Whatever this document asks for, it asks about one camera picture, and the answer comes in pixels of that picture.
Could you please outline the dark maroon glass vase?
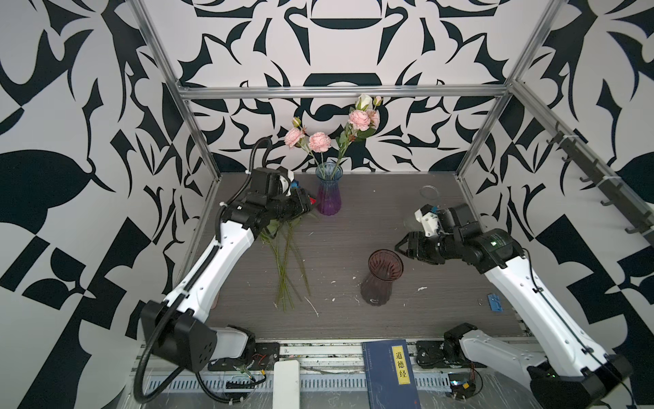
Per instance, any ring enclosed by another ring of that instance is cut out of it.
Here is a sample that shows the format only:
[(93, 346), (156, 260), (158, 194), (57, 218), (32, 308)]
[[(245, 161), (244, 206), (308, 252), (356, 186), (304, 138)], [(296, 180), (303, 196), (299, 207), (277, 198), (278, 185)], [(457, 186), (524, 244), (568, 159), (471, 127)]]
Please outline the dark maroon glass vase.
[(391, 298), (393, 283), (404, 272), (400, 256), (388, 249), (373, 252), (368, 259), (369, 274), (360, 285), (360, 294), (371, 306), (385, 305)]

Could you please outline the purple blue glass vase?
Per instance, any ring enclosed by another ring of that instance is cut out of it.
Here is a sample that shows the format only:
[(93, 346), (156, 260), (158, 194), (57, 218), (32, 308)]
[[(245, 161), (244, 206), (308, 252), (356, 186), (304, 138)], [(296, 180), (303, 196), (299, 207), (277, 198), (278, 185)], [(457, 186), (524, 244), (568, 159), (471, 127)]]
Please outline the purple blue glass vase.
[(316, 170), (318, 177), (317, 210), (324, 216), (334, 216), (342, 208), (339, 187), (342, 174), (342, 167), (335, 162), (320, 164)]

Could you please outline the twin pink peony stem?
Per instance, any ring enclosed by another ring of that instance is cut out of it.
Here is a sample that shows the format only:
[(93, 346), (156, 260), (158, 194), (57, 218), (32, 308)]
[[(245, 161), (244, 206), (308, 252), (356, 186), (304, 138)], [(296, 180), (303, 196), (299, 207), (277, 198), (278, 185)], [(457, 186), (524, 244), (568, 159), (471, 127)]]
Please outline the twin pink peony stem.
[(321, 177), (327, 177), (324, 153), (331, 147), (331, 139), (327, 134), (316, 132), (309, 135), (302, 125), (301, 119), (294, 117), (291, 129), (284, 136), (284, 144), (288, 148), (300, 148), (308, 154), (318, 167), (317, 174)]

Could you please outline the white rose stem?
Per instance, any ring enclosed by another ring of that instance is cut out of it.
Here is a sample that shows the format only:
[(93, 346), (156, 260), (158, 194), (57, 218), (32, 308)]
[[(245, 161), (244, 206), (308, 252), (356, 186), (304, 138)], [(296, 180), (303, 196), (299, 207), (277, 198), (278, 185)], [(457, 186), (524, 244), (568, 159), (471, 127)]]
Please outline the white rose stem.
[(355, 103), (355, 109), (366, 112), (374, 107), (374, 100), (371, 96), (361, 94)]

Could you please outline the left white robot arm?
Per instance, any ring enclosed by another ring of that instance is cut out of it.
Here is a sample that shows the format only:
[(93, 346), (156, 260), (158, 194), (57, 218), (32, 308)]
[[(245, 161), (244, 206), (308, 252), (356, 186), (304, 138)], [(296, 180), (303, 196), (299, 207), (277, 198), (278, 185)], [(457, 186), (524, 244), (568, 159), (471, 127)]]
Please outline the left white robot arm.
[(254, 354), (255, 336), (230, 325), (212, 329), (211, 307), (239, 259), (271, 222), (290, 222), (309, 213), (311, 194), (286, 168), (256, 168), (241, 189), (220, 205), (215, 235), (186, 277), (161, 302), (141, 310), (146, 346), (136, 368), (133, 396), (151, 402), (183, 371), (199, 375), (209, 363)]

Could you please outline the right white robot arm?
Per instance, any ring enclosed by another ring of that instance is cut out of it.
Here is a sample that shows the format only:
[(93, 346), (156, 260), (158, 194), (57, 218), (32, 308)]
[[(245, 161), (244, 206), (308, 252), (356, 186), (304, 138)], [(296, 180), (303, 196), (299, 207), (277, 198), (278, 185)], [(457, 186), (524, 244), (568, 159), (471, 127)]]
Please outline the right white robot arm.
[(633, 372), (628, 360), (608, 354), (565, 311), (532, 267), (528, 250), (507, 231), (483, 230), (467, 204), (414, 213), (415, 227), (395, 245), (404, 257), (442, 265), (460, 260), (474, 267), (509, 301), (538, 341), (539, 353), (463, 323), (444, 335), (438, 351), (419, 349), (423, 368), (481, 364), (528, 388), (543, 408), (589, 408)]

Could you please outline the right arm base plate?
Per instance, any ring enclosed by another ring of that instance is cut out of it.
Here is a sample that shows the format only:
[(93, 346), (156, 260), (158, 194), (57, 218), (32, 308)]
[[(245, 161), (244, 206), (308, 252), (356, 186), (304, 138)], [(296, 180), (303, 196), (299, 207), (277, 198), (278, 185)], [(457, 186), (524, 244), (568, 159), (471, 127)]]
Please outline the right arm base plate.
[(422, 369), (461, 365), (458, 347), (452, 341), (418, 341), (416, 349), (416, 363)]

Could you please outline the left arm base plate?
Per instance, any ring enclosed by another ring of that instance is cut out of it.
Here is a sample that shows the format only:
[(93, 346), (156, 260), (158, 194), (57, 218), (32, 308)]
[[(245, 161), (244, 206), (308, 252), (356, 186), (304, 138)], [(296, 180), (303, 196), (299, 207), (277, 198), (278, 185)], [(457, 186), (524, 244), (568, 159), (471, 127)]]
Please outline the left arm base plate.
[(280, 358), (281, 344), (277, 342), (263, 343), (256, 342), (246, 348), (240, 358), (224, 358), (209, 363), (210, 372), (228, 372), (247, 369), (258, 372), (274, 369), (274, 365)]

